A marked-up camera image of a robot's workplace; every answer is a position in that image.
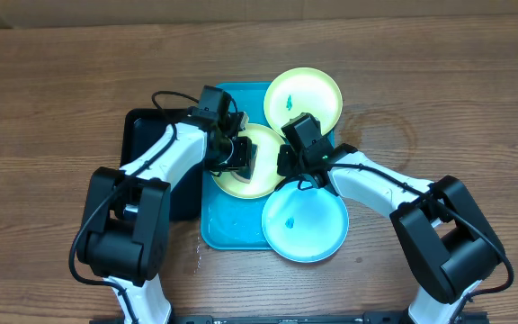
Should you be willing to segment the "green scrubbing sponge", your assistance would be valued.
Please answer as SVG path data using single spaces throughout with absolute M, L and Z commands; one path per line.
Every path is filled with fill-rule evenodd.
M 253 176 L 253 169 L 250 166 L 244 166 L 238 170 L 231 171 L 230 174 L 238 181 L 249 184 Z

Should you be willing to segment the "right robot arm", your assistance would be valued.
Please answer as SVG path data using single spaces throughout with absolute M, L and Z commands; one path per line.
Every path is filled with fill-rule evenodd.
M 349 144 L 333 146 L 319 120 L 304 112 L 281 128 L 277 172 L 282 190 L 326 190 L 390 219 L 420 289 L 404 323 L 466 323 L 479 295 L 514 282 L 505 248 L 468 188 L 447 175 L 432 182 L 402 175 Z

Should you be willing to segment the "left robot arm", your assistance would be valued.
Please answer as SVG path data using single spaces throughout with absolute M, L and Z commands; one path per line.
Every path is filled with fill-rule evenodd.
M 226 171 L 250 181 L 254 145 L 241 136 L 245 112 L 225 90 L 206 85 L 193 106 L 156 114 L 163 135 L 119 169 L 92 174 L 82 224 L 68 257 L 81 284 L 111 288 L 122 308 L 121 323 L 166 323 L 172 315 L 158 277 L 168 240 L 171 192 L 195 166 L 213 175 Z

